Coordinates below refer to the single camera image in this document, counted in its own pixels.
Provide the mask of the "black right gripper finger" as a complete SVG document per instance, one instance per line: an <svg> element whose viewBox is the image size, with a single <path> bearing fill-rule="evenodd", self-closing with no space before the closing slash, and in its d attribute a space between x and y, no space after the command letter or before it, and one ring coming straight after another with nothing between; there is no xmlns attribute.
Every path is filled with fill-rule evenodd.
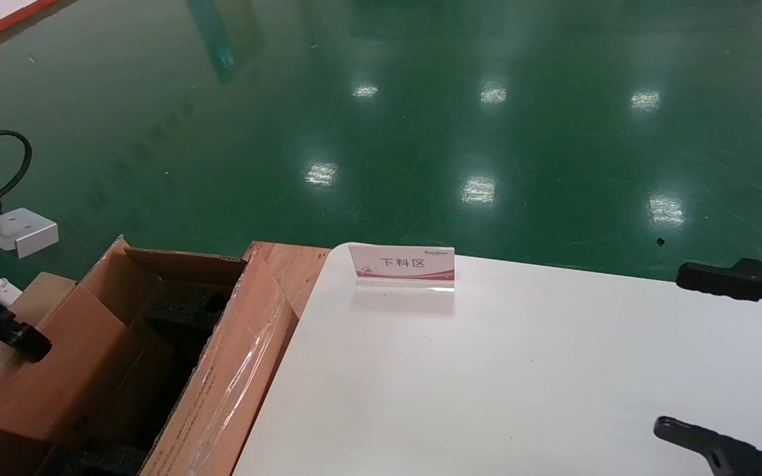
<svg viewBox="0 0 762 476"><path fill-rule="evenodd" d="M762 451L745 441L670 416L659 416L653 433L701 455L714 475L762 475Z"/></svg>
<svg viewBox="0 0 762 476"><path fill-rule="evenodd" d="M762 261L743 258L729 268L687 262L678 269L675 283L695 290L735 300L762 300Z"/></svg>

